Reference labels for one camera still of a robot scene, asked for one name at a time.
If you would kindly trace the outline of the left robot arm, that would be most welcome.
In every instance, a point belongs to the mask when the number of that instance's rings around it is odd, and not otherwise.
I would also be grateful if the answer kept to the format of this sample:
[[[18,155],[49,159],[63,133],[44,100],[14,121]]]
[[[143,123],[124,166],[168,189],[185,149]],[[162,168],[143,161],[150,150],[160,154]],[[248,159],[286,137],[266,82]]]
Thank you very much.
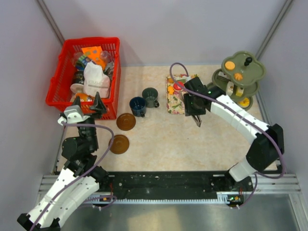
[[[104,191],[109,179],[96,163],[98,150],[95,119],[107,112],[97,92],[90,106],[91,113],[81,110],[81,99],[76,97],[71,106],[60,114],[58,124],[78,129],[77,137],[62,142],[64,167],[41,201],[17,222],[27,231],[59,231],[70,215],[94,192]]]

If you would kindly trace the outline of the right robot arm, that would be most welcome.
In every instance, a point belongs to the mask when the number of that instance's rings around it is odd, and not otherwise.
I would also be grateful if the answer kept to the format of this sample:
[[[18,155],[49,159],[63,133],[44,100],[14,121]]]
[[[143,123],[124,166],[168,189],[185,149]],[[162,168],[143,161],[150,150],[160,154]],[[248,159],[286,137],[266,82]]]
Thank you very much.
[[[282,157],[284,139],[280,125],[270,126],[256,119],[220,88],[208,89],[198,77],[185,83],[184,89],[186,115],[197,118],[209,111],[234,127],[251,145],[246,156],[227,172],[224,183],[229,190],[237,190],[244,178],[262,172]]]

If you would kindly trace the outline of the stainless steel food tongs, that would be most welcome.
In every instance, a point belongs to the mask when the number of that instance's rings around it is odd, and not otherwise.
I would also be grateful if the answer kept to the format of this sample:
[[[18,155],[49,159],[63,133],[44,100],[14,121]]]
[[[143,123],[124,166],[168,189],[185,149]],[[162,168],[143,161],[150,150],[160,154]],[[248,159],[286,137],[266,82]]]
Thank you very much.
[[[193,115],[192,116],[193,120],[195,121],[196,125],[200,128],[201,127],[201,124],[202,124],[202,120],[200,118],[199,115]]]

